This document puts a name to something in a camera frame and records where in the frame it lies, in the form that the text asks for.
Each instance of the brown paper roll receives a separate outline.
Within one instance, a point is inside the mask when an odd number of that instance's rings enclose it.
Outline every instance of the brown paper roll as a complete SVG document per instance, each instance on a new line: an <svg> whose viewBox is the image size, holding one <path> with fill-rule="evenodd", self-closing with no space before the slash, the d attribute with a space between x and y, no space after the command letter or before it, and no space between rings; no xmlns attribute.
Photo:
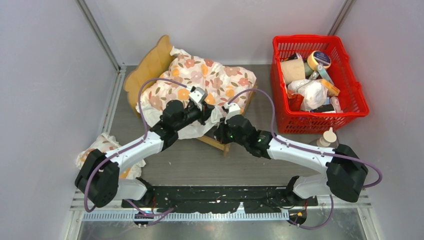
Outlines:
<svg viewBox="0 0 424 240"><path fill-rule="evenodd" d="M282 75L286 85L296 80L305 79L305 67L302 58L280 62Z"/></svg>

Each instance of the wooden bed frame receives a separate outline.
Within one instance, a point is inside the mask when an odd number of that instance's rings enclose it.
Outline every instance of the wooden bed frame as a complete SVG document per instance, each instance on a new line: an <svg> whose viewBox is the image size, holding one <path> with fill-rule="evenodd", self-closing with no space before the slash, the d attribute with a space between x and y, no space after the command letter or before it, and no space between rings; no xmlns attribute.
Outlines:
<svg viewBox="0 0 424 240"><path fill-rule="evenodd" d="M168 35L163 35L156 46L148 52L148 54L141 60L138 67L131 72L126 78L123 89L128 93L128 102L131 106L134 113L140 118L140 114L136 111L136 105L139 97L139 90L143 83L147 80L158 78L162 73L168 70L171 62L175 59L174 56L170 55L171 49L173 46L170 44L170 37ZM147 84L143 91L152 86L155 82L152 81ZM242 114L246 112L250 102L252 101L253 96L255 95L254 91L249 93L246 106ZM223 155L226 156L230 151L230 144L221 144L219 141L215 140L209 136L198 137L200 141L207 143L215 148L218 148L223 151Z"/></svg>

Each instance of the wooden bed leg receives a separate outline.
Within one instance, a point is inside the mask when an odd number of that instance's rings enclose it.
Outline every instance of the wooden bed leg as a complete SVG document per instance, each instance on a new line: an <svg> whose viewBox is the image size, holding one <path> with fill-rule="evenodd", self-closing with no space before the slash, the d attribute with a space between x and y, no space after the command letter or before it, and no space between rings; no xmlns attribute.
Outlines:
<svg viewBox="0 0 424 240"><path fill-rule="evenodd" d="M227 156L228 152L230 151L230 146L231 146L231 143L224 145L224 149L223 149L224 157Z"/></svg>

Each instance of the robotic arm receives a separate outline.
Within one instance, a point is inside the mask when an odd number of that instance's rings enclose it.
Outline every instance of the robotic arm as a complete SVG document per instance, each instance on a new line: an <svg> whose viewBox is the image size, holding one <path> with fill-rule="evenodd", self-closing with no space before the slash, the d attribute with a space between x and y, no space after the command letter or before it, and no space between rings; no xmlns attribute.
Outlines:
<svg viewBox="0 0 424 240"><path fill-rule="evenodd" d="M101 208L112 200L142 200L147 187L137 179L119 179L119 175L141 159L157 154L170 147L178 139L178 131L189 124L205 121L215 108L205 102L206 93L199 87L191 88L189 103L186 108L178 100L170 101L160 117L146 136L140 137L120 148L101 153L93 150L82 166L75 186L82 192L89 187L88 198L95 206ZM257 130L249 120L240 114L240 107L235 104L223 106L227 116L220 120L214 135L221 143L237 143L246 148L253 156L296 163L317 171L319 174L309 177L293 177L287 186L286 198L296 204L312 196L334 194L347 202L356 202L364 185L368 169L364 164L327 156L324 153L337 153L357 158L346 145L338 148L320 148L276 136L264 130ZM321 154L307 152L296 148L319 151ZM99 171L98 165L110 158Z"/></svg>

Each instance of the floral blanket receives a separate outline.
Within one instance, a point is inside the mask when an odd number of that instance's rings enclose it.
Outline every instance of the floral blanket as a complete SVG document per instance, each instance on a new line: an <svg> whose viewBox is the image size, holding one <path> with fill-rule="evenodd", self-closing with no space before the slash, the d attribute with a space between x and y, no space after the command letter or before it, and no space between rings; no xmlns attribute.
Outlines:
<svg viewBox="0 0 424 240"><path fill-rule="evenodd" d="M201 87L207 93L206 102L215 105L217 111L219 111L215 114L217 119L213 119L213 122L206 128L210 129L219 122L219 115L223 114L220 106L230 101L237 93L252 88L256 83L255 74L243 67L224 66L210 59L192 56L182 49L172 48L170 54L176 56L176 58L169 65L168 71L160 77L172 79L185 85ZM146 116L145 114L145 117L149 118L149 120L146 119L147 123L150 126L157 123L166 104L171 100L180 100L185 107L189 102L189 93L187 89L175 83L157 81L143 92L140 99L143 113L148 111L149 114L152 114L153 109L158 111L154 114L155 116ZM248 95L248 92L244 93L233 101L241 107L242 111L246 106ZM194 128L199 126L198 122L191 125ZM198 129L194 134L189 133L189 137L181 136L185 135L181 132L178 132L178 135L180 139L196 138L203 136L209 129Z"/></svg>

